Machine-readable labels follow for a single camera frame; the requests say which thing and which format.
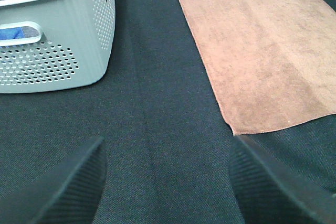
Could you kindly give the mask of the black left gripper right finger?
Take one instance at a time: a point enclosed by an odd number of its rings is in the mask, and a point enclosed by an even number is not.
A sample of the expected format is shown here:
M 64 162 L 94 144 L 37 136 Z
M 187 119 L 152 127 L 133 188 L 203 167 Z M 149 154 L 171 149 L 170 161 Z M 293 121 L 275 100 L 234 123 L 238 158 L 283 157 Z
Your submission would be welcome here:
M 229 179 L 245 223 L 335 223 L 335 197 L 246 135 L 232 141 Z

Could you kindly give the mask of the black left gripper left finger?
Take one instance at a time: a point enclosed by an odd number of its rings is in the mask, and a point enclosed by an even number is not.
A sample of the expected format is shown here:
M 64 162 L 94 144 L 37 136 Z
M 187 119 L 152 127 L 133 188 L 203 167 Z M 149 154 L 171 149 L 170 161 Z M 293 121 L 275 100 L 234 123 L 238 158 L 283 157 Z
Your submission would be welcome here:
M 27 187 L 1 199 L 1 223 L 92 223 L 107 175 L 103 137 L 92 137 Z

